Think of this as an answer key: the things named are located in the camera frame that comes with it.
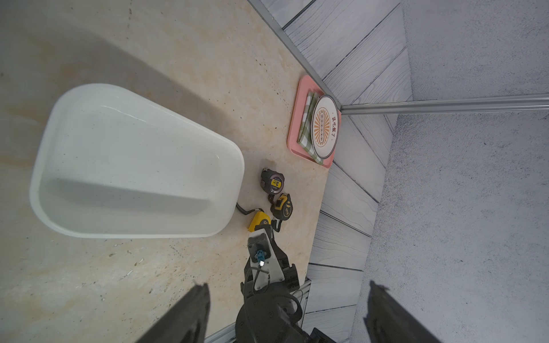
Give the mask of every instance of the gray wooden wall panel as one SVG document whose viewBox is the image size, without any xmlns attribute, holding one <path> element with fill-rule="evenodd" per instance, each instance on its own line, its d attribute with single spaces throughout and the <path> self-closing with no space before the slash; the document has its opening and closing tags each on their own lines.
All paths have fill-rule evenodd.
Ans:
<svg viewBox="0 0 549 343">
<path fill-rule="evenodd" d="M 398 3 L 399 0 L 317 0 L 285 32 L 315 71 L 325 77 Z"/>
<path fill-rule="evenodd" d="M 280 27 L 284 27 L 312 0 L 261 0 Z"/>
<path fill-rule="evenodd" d="M 377 202 L 381 199 L 385 167 L 351 121 L 343 116 L 334 162 Z"/>
<path fill-rule="evenodd" d="M 352 104 L 405 47 L 404 19 L 398 5 L 324 82 L 343 105 Z"/>
<path fill-rule="evenodd" d="M 377 104 L 406 101 L 412 95 L 408 49 L 404 49 L 391 64 L 366 88 L 353 104 Z"/>
<path fill-rule="evenodd" d="M 321 213 L 310 263 L 362 270 L 372 239 Z"/>
<path fill-rule="evenodd" d="M 379 161 L 387 167 L 393 132 L 382 114 L 350 116 Z"/>
<path fill-rule="evenodd" d="M 306 313 L 303 331 L 311 334 L 317 328 L 336 342 L 343 342 L 351 336 L 356 306 L 334 308 L 320 312 Z"/>
<path fill-rule="evenodd" d="M 336 164 L 332 164 L 324 189 L 321 211 L 372 235 L 377 207 L 378 204 L 356 182 Z"/>
<path fill-rule="evenodd" d="M 307 277 L 311 279 L 311 288 L 306 312 L 356 305 L 363 276 L 361 271 L 309 265 Z"/>
</svg>

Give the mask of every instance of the sunburst pattern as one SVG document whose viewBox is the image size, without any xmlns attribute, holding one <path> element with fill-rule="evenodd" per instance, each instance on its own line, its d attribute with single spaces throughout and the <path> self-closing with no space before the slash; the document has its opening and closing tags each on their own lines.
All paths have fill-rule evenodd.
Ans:
<svg viewBox="0 0 549 343">
<path fill-rule="evenodd" d="M 325 146 L 328 142 L 330 125 L 330 115 L 328 114 L 328 110 L 324 107 L 320 108 L 315 115 L 315 120 L 313 122 L 313 137 L 315 143 L 319 147 Z"/>
</svg>

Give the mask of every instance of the white plastic tray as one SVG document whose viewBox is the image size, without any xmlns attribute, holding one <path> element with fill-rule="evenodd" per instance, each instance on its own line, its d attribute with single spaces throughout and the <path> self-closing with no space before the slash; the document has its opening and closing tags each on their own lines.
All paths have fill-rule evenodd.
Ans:
<svg viewBox="0 0 549 343">
<path fill-rule="evenodd" d="M 124 88 L 56 102 L 34 166 L 38 218 L 70 236 L 205 237 L 237 202 L 244 159 L 229 139 Z"/>
</svg>

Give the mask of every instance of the blue connector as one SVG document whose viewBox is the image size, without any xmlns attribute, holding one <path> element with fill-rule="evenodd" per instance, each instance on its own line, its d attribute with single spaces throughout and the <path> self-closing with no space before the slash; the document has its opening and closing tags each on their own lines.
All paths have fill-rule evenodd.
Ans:
<svg viewBox="0 0 549 343">
<path fill-rule="evenodd" d="M 265 252 L 263 250 L 258 250 L 255 254 L 255 258 L 257 259 L 260 267 L 265 264 Z"/>
</svg>

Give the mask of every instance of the black tape measure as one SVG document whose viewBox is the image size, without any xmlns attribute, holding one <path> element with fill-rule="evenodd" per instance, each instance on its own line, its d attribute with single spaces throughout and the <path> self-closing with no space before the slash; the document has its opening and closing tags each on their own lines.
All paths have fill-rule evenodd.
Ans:
<svg viewBox="0 0 549 343">
<path fill-rule="evenodd" d="M 284 175 L 265 168 L 261 172 L 260 185 L 268 195 L 277 195 L 284 188 Z"/>
</svg>

